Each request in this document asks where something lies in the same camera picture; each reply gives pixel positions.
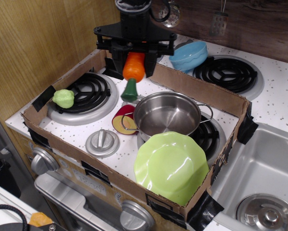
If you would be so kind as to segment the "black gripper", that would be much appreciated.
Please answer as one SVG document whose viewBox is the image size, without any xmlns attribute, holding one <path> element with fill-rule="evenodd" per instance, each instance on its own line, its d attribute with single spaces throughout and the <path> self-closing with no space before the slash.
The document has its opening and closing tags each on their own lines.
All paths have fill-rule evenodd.
<svg viewBox="0 0 288 231">
<path fill-rule="evenodd" d="M 123 74 L 128 52 L 145 53 L 146 77 L 153 75 L 161 55 L 174 54 L 175 33 L 152 22 L 149 13 L 120 14 L 120 22 L 94 28 L 97 48 L 108 50 L 116 71 Z"/>
</svg>

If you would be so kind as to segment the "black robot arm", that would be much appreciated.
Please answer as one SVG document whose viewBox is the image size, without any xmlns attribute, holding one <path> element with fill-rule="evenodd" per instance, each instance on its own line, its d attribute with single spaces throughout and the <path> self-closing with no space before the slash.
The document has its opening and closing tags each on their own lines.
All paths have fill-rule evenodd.
<svg viewBox="0 0 288 231">
<path fill-rule="evenodd" d="M 97 48 L 108 50 L 118 73 L 122 73 L 129 52 L 145 54 L 146 77 L 153 75 L 157 59 L 162 55 L 174 54 L 174 41 L 177 35 L 157 26 L 163 18 L 153 15 L 151 0 L 116 0 L 120 12 L 120 22 L 94 28 Z"/>
</svg>

